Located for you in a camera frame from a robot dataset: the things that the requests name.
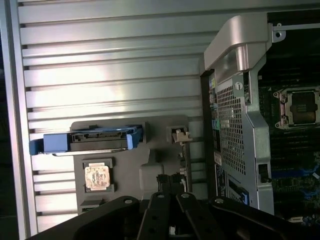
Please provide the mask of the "black RAM stick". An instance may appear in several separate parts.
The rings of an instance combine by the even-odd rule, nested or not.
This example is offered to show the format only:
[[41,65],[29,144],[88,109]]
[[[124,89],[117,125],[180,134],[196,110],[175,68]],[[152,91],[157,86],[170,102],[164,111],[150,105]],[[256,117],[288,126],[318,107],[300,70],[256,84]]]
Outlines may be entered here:
[[182,184],[181,174],[175,173],[169,176],[170,180],[170,192],[172,195],[178,195],[184,191]]
[[159,174],[156,177],[158,183],[158,191],[162,193],[170,193],[171,192],[171,183],[170,176],[167,174]]

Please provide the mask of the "CPU chip with metal lid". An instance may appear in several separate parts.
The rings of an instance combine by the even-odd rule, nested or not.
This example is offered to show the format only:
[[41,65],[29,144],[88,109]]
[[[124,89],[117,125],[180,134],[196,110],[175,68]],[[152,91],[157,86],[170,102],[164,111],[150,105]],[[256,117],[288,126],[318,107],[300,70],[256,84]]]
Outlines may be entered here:
[[84,168],[85,187],[89,191],[104,191],[111,186],[110,168],[103,163],[90,163]]

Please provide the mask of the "blue plastic case latch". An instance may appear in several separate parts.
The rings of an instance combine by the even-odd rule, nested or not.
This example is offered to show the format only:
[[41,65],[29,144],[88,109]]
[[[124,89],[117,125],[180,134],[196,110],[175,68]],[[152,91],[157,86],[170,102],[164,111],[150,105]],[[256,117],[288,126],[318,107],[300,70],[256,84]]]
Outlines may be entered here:
[[249,197],[249,193],[247,190],[245,190],[244,188],[240,187],[239,188],[239,191],[240,191],[240,198],[241,198],[241,201],[249,206],[250,205],[250,197]]

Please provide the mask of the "grey plastic parts rack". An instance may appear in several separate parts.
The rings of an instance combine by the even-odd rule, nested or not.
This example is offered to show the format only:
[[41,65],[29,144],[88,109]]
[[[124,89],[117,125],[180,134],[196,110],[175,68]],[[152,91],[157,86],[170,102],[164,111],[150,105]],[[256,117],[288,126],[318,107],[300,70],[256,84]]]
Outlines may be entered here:
[[[71,125],[70,130],[133,125],[143,127],[143,142],[139,143],[137,148],[72,155],[78,214],[121,196],[148,200],[158,190],[158,175],[180,173],[178,154],[181,148],[172,143],[171,130],[175,126],[185,126],[188,129],[189,120],[186,115],[78,121]],[[109,166],[110,187],[107,190],[90,191],[86,188],[85,167],[95,163]]]

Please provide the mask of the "disk drive in blue carrier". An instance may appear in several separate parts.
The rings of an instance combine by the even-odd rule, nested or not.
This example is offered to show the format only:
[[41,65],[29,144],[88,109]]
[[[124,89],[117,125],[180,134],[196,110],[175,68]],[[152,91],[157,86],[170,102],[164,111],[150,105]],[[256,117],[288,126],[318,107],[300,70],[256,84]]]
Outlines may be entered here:
[[29,141],[32,156],[67,156],[85,153],[112,153],[133,150],[144,141],[142,125],[91,127],[62,133],[47,133]]

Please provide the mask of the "grey metal PC case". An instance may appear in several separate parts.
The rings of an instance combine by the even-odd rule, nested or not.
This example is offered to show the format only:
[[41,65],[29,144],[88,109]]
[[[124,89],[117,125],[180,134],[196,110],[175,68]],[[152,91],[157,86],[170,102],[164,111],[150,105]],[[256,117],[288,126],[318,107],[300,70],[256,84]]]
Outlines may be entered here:
[[206,147],[217,196],[243,203],[244,188],[250,207],[277,216],[270,130],[260,112],[258,73],[267,51],[286,37],[286,31],[315,28],[320,28],[320,8],[237,15],[224,23],[204,51]]

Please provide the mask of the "dark green motherboard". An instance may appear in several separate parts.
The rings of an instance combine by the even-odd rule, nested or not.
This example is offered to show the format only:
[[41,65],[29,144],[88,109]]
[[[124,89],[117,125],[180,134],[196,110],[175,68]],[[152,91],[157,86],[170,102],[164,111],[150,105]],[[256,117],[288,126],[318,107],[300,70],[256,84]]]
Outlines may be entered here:
[[258,72],[260,113],[269,126],[275,215],[320,226],[320,125],[282,130],[274,92],[320,86],[320,27],[287,30]]

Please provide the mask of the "CPU socket with metal frame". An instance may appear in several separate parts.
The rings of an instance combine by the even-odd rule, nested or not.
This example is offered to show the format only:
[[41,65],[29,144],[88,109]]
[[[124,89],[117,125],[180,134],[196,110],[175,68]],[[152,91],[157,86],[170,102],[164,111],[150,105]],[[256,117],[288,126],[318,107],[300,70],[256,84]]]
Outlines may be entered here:
[[280,130],[320,125],[320,85],[284,88],[273,93],[278,99]]

